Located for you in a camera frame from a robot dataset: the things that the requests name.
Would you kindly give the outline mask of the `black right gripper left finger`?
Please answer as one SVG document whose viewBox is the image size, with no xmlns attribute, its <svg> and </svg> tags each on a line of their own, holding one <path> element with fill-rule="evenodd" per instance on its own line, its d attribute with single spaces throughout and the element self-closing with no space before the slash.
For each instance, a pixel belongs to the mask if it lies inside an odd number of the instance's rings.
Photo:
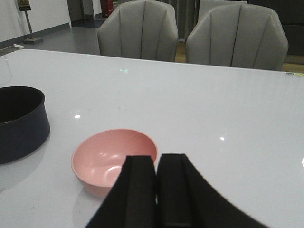
<svg viewBox="0 0 304 228">
<path fill-rule="evenodd" d="M 87 228 L 156 227 L 155 170 L 150 156 L 127 156 L 121 173 Z"/>
</svg>

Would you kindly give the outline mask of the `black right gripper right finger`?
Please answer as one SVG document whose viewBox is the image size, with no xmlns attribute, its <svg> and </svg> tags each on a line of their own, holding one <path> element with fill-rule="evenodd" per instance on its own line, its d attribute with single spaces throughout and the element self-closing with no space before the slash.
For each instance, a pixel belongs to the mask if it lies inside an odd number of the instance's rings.
<svg viewBox="0 0 304 228">
<path fill-rule="evenodd" d="M 163 154 L 157 169 L 162 228 L 263 228 L 226 200 L 185 154 Z"/>
</svg>

